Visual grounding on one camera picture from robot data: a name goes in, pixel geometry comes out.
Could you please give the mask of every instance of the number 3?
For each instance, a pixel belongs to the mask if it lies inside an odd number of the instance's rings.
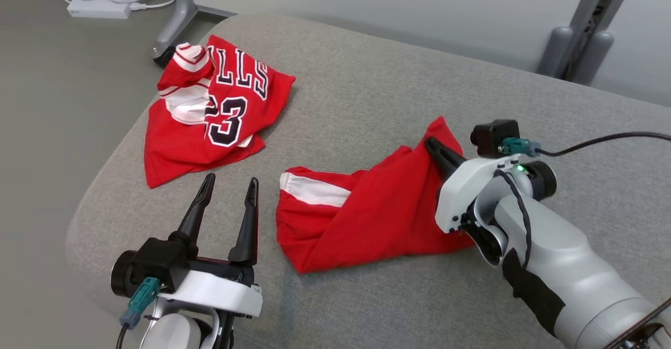
[[[224,123],[228,125],[219,125],[210,123],[208,127],[208,137],[210,142],[216,146],[231,147],[237,143],[242,129],[242,117],[247,110],[247,99],[242,96],[227,97],[221,102],[221,108],[218,108],[217,98],[209,95],[209,99],[214,107],[205,108],[206,116],[216,117],[218,115],[230,116]]]

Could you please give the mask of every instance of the cable connector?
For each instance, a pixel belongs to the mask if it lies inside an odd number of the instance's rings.
[[[158,297],[160,291],[161,286],[158,278],[144,278],[144,281],[128,302],[128,309],[119,318],[119,323],[122,326],[124,326],[124,323],[127,324],[129,330],[134,329],[142,318],[144,310]]]
[[[529,139],[525,138],[508,137],[504,139],[501,146],[499,146],[499,151],[506,155],[525,154],[535,158],[541,155],[538,152],[540,148],[541,145],[538,142],[529,141]]]

